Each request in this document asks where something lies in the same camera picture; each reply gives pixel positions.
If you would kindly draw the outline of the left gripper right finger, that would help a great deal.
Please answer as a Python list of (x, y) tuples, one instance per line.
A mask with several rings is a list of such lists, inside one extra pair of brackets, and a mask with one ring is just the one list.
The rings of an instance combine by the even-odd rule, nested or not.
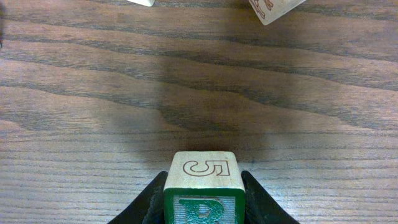
[(242, 171), (241, 177), (246, 190), (244, 224), (299, 224), (250, 172)]

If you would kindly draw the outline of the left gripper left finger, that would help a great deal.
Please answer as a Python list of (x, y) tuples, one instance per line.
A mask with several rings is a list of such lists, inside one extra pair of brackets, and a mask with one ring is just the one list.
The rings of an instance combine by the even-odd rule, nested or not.
[(148, 186), (108, 224), (165, 224), (164, 185), (168, 172), (159, 172)]

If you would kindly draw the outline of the green R block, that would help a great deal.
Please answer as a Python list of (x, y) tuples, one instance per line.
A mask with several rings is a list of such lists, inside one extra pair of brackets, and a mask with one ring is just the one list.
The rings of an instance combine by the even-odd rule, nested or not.
[(164, 185), (165, 222), (243, 223), (245, 195), (232, 152), (177, 152)]

